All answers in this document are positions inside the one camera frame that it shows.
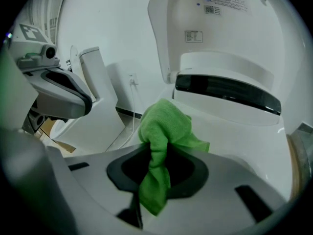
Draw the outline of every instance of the white toilet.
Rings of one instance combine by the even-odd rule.
[[[66,123],[57,120],[51,129],[50,138],[88,154],[100,153],[107,150],[125,125],[115,109],[117,96],[99,47],[82,51],[79,59],[77,63],[81,64],[86,83],[96,101],[91,112],[84,117],[69,119]]]

